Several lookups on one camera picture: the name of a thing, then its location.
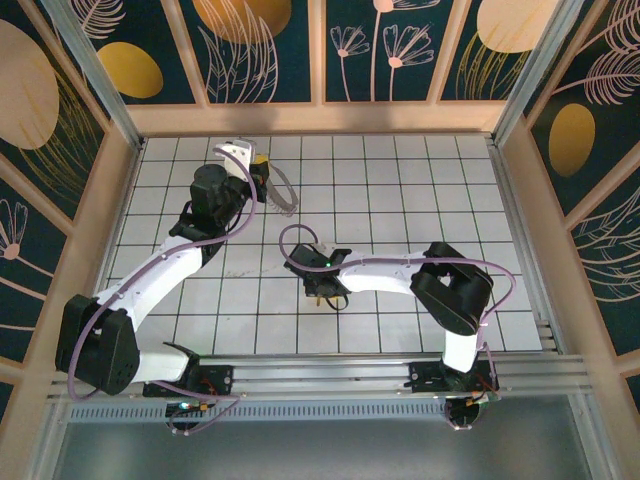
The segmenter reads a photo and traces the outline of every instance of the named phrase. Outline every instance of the small yellow object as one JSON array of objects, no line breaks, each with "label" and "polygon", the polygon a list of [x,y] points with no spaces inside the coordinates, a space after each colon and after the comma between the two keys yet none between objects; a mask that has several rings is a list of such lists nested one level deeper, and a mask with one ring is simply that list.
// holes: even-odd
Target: small yellow object
[{"label": "small yellow object", "polygon": [[264,154],[256,155],[256,161],[253,162],[255,164],[269,162],[269,156]]}]

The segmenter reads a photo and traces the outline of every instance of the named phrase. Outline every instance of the yellow circle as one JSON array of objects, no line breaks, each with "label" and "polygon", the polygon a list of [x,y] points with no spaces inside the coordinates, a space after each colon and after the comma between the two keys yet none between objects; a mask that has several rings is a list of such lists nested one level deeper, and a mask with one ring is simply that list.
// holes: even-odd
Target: yellow circle
[{"label": "yellow circle", "polygon": [[193,6],[209,30],[232,43],[257,43],[260,36],[250,33],[245,3],[258,22],[262,18],[271,36],[278,35],[291,18],[291,0],[193,0]]},{"label": "yellow circle", "polygon": [[162,72],[151,56],[126,42],[109,43],[98,50],[98,58],[120,93],[149,98],[162,90]]},{"label": "yellow circle", "polygon": [[588,108],[570,103],[558,112],[549,133],[551,166],[562,177],[582,168],[596,138],[596,122]]},{"label": "yellow circle", "polygon": [[56,72],[29,35],[0,20],[0,138],[22,149],[42,147],[58,124]]},{"label": "yellow circle", "polygon": [[482,0],[478,36],[490,50],[520,53],[533,50],[558,0]]}]

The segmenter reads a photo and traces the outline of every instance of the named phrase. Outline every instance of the gray floor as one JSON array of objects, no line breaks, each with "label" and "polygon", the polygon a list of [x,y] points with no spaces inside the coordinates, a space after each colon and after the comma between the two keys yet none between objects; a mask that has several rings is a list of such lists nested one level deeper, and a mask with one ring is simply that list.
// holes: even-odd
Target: gray floor
[{"label": "gray floor", "polygon": [[504,399],[471,431],[441,417],[219,423],[193,438],[163,424],[71,424],[55,478],[93,480],[582,480],[564,397]]},{"label": "gray floor", "polygon": [[[164,240],[189,199],[193,172],[219,161],[231,137],[153,138],[109,270],[127,275]],[[304,296],[276,245],[302,222],[325,242],[368,253],[424,251],[446,240],[462,254],[516,274],[516,294],[489,319],[495,351],[541,350],[522,270],[482,136],[254,137],[258,153],[285,172],[300,197],[291,218],[260,206],[254,223],[200,272],[180,284],[139,331],[200,354],[439,352],[444,332],[414,298],[352,295],[337,314]],[[302,241],[308,241],[304,234]],[[293,233],[287,239],[296,243]],[[496,275],[494,295],[508,287]]]}]

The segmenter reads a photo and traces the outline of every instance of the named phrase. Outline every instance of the enclosure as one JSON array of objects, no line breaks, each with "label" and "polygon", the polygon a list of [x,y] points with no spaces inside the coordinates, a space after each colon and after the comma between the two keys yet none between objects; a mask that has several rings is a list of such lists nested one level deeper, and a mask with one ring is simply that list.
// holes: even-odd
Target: enclosure
[{"label": "enclosure", "polygon": [[[631,0],[3,4],[2,478],[635,478],[639,28]],[[184,439],[140,384],[72,402],[65,304],[156,252],[234,140],[298,204],[258,203],[137,341],[230,366],[240,403]],[[408,295],[307,297],[278,246],[294,223],[515,276],[483,329],[503,399],[471,432],[407,386],[442,327]],[[489,274],[492,304],[510,283]]]}]

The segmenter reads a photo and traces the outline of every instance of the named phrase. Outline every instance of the grid floor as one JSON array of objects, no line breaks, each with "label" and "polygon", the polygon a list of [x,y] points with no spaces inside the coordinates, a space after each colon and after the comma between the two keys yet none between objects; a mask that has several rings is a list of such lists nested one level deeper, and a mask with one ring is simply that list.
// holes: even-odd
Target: grid floor
[{"label": "grid floor", "polygon": [[[189,199],[193,172],[220,161],[212,148],[232,138],[146,142],[109,285],[162,243]],[[322,241],[361,252],[402,254],[445,240],[507,267],[518,288],[489,320],[485,339],[497,351],[542,348],[484,137],[248,138],[294,185],[299,212],[286,218],[260,204],[245,232],[156,306],[139,330],[143,343],[173,341],[200,354],[442,351],[444,331],[413,297],[362,292],[340,313],[306,298],[277,247],[280,231],[301,222]],[[292,244],[310,241],[306,232],[290,235]],[[500,297],[509,282],[494,280]]]}]

